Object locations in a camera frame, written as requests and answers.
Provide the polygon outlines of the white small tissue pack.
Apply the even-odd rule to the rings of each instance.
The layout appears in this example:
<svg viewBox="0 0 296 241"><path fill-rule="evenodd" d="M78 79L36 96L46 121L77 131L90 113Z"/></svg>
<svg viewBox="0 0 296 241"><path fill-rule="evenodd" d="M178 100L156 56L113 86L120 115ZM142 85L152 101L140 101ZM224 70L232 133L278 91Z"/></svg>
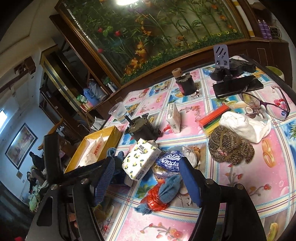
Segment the white small tissue pack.
<svg viewBox="0 0 296 241"><path fill-rule="evenodd" d="M181 132L181 115L174 102L168 104L168 109L166 112L166 121L173 133Z"/></svg>

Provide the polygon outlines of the black gear motor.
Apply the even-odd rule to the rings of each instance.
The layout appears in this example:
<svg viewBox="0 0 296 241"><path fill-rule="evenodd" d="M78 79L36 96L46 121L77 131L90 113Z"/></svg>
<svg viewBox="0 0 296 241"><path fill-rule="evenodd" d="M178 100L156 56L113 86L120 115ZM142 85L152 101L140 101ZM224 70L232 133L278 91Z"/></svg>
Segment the black gear motor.
<svg viewBox="0 0 296 241"><path fill-rule="evenodd" d="M155 128L147 117L148 114L146 113L132 120L128 115L125 115L125 119L129 123L125 134L129 134L136 141L139 141L140 139L145 141L156 141L160 136L161 131L158 128Z"/></svg>

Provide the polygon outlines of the purple eyeglasses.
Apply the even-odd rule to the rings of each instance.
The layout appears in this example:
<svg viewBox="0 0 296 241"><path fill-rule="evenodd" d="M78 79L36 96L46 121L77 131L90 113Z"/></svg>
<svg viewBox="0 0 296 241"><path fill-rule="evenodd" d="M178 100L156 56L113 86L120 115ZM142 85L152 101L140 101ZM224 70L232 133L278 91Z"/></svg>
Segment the purple eyeglasses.
<svg viewBox="0 0 296 241"><path fill-rule="evenodd" d="M242 92L242 100L251 108L260 109L264 107L266 113L279 121L284 121L290 115L290 106L288 101L278 86L271 86L271 93L269 94L270 101L265 101L256 97L254 94Z"/></svg>

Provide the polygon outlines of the colourful sticks pack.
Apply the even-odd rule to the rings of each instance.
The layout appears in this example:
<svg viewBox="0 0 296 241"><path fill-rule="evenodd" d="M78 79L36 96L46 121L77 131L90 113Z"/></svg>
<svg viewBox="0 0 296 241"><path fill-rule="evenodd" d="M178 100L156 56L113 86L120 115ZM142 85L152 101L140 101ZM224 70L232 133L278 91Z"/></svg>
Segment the colourful sticks pack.
<svg viewBox="0 0 296 241"><path fill-rule="evenodd" d="M222 114L228 111L230 111L230 108L227 105L222 104L217 109L212 110L210 113L199 119L199 126L207 137L219 126Z"/></svg>

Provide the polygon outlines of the purple bottles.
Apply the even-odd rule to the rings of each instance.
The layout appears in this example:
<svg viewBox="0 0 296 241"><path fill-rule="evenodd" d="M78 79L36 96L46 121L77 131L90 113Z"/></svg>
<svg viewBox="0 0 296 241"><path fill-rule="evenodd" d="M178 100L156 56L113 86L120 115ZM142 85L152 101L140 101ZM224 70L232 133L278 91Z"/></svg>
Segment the purple bottles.
<svg viewBox="0 0 296 241"><path fill-rule="evenodd" d="M258 20L258 25L264 39L272 40L270 27L264 20Z"/></svg>

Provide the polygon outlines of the yellow cardboard box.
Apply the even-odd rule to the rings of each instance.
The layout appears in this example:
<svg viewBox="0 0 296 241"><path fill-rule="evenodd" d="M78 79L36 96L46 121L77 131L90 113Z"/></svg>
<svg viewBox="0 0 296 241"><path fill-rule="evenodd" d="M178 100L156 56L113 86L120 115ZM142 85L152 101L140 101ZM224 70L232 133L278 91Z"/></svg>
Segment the yellow cardboard box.
<svg viewBox="0 0 296 241"><path fill-rule="evenodd" d="M121 132L116 126L111 126L87 135L76 152L64 173L103 160L109 148L116 147L121 138Z"/></svg>

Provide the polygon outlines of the blue white plastic bag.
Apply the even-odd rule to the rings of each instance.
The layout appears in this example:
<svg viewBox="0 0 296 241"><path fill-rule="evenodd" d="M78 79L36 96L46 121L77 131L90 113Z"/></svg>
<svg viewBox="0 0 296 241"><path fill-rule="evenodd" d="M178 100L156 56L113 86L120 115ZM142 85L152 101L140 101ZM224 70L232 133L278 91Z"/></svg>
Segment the blue white plastic bag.
<svg viewBox="0 0 296 241"><path fill-rule="evenodd" d="M170 172L179 172L180 159L186 157L195 168L200 160L200 154L196 154L193 149L185 146L175 146L165 151L164 154L159 156L155 163L161 168L164 168Z"/></svg>

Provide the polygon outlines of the blue thermos jug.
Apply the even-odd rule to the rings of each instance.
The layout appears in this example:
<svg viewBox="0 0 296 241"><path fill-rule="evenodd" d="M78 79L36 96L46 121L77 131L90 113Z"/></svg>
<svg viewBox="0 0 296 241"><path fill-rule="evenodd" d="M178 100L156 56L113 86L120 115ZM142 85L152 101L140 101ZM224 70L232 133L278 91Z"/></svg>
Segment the blue thermos jug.
<svg viewBox="0 0 296 241"><path fill-rule="evenodd" d="M99 104L99 100L95 96L95 94L88 88L83 89L84 96L89 100L89 102L93 105L96 106Z"/></svg>

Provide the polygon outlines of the red plastic wrapper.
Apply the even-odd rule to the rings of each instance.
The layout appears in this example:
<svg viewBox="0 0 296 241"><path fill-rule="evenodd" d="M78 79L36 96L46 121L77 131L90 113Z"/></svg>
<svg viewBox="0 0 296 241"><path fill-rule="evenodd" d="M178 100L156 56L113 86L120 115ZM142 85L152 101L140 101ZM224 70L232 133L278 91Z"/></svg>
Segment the red plastic wrapper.
<svg viewBox="0 0 296 241"><path fill-rule="evenodd" d="M159 197L159 189L164 183L164 179L158 180L157 185L148 191L147 195L141 200L140 203L147 204L148 208L152 211L162 211L166 209L169 204L162 202Z"/></svg>

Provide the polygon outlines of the red silver wet wipes pouch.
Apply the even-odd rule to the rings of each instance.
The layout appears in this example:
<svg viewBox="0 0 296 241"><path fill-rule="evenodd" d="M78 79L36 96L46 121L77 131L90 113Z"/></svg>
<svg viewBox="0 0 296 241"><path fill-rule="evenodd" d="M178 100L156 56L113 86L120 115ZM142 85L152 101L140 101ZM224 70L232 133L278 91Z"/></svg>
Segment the red silver wet wipes pouch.
<svg viewBox="0 0 296 241"><path fill-rule="evenodd" d="M87 145L82 153L82 157L79 162L79 166L87 166L98 161L99 156L104 146L104 138L99 136L98 138L87 138Z"/></svg>

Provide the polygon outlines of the framed painting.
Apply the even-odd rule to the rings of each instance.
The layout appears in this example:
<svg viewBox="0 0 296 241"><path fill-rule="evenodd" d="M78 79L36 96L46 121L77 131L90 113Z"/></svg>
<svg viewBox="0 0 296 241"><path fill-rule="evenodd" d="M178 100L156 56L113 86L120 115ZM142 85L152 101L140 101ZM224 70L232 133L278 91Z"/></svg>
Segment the framed painting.
<svg viewBox="0 0 296 241"><path fill-rule="evenodd" d="M24 123L8 146L5 156L19 169L37 139L34 132Z"/></svg>

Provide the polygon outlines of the white cloth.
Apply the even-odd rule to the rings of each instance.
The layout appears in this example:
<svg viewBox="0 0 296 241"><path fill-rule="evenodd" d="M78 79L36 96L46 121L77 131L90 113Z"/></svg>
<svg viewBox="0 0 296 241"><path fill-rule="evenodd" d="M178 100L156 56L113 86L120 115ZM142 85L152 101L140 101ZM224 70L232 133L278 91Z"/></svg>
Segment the white cloth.
<svg viewBox="0 0 296 241"><path fill-rule="evenodd" d="M251 119L243 114L227 111L222 114L219 125L224 126L232 132L252 143L258 144L271 131L271 121L267 123Z"/></svg>

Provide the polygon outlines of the blue knitted cloth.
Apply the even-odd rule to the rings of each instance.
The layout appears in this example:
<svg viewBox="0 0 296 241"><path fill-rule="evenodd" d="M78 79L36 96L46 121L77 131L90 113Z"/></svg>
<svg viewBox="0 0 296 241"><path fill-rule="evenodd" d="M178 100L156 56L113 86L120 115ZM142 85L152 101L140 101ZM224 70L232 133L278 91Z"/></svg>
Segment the blue knitted cloth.
<svg viewBox="0 0 296 241"><path fill-rule="evenodd" d="M170 204L170 202L177 195L182 177L180 175L174 175L169 178L166 178L165 183L159 189L160 200L164 203ZM136 212L141 213L142 215L151 214L153 211L150 210L147 204L141 204L134 208Z"/></svg>

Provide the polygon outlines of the lemon print tissue pack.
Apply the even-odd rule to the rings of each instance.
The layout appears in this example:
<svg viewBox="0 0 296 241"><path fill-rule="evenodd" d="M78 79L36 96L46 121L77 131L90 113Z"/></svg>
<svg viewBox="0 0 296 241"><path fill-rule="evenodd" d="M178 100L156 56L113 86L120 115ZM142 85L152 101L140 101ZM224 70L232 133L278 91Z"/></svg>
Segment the lemon print tissue pack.
<svg viewBox="0 0 296 241"><path fill-rule="evenodd" d="M140 181L162 151L149 141L140 138L122 162L122 168L133 181Z"/></svg>

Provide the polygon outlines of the clear plastic cup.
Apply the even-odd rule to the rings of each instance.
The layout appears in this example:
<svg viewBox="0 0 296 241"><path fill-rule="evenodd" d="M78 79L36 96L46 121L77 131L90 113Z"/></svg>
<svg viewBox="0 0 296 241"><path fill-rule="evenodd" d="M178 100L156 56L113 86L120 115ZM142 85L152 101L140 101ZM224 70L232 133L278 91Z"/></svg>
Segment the clear plastic cup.
<svg viewBox="0 0 296 241"><path fill-rule="evenodd" d="M118 102L115 104L108 112L111 116L113 116L117 121L124 122L125 116L128 114L127 109L125 108L123 102Z"/></svg>

